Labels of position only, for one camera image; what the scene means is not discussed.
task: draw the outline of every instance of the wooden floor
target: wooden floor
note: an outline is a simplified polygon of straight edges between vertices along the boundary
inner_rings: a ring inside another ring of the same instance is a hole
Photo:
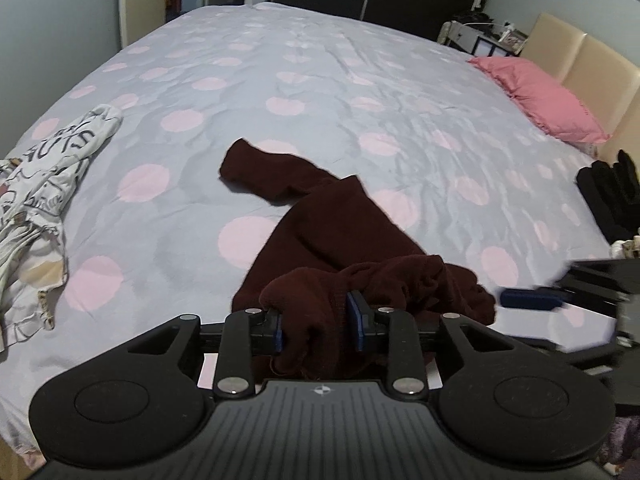
[[[0,480],[24,480],[32,471],[0,438]]]

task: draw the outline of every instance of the bed sheet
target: bed sheet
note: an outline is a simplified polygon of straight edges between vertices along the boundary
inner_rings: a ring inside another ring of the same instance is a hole
[[[219,179],[239,137],[357,174],[427,253],[470,267],[489,290],[607,256],[574,185],[588,157],[545,136],[467,59],[377,25],[258,4],[194,10],[90,74],[12,151],[97,104],[124,111],[66,213],[70,279],[55,329],[0,356],[2,437],[20,452],[36,446],[28,405],[60,372],[178,314],[228,314],[288,209]],[[500,312],[496,327],[568,346],[604,330],[576,308]]]

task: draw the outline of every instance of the pink pillow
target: pink pillow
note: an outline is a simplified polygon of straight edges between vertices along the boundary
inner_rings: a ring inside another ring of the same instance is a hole
[[[609,136],[568,89],[519,57],[475,57],[469,63],[500,85],[541,130],[565,142],[605,142]]]

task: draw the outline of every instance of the beige headboard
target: beige headboard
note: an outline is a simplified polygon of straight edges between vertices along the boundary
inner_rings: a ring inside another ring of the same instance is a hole
[[[640,171],[640,68],[611,47],[550,14],[540,14],[522,50],[571,90],[611,139],[598,156],[613,162],[625,150]]]

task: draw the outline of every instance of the bed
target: bed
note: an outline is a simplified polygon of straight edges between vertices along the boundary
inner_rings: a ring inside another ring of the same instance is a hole
[[[535,42],[529,54],[548,59]],[[562,78],[568,56],[553,62]],[[544,135],[467,59],[388,28],[263,3],[194,10],[87,76],[10,154],[97,104],[123,110],[66,212],[70,279],[55,329],[0,354],[0,435],[35,453],[28,406],[49,378],[178,314],[225,318],[288,209],[219,179],[239,137],[357,174],[426,252],[470,267],[489,290],[548,283],[567,260],[606,257],[574,184],[591,159]],[[626,128],[614,136],[625,146],[634,106],[608,123]],[[593,316],[500,310],[495,327],[576,348],[607,337],[610,324]]]

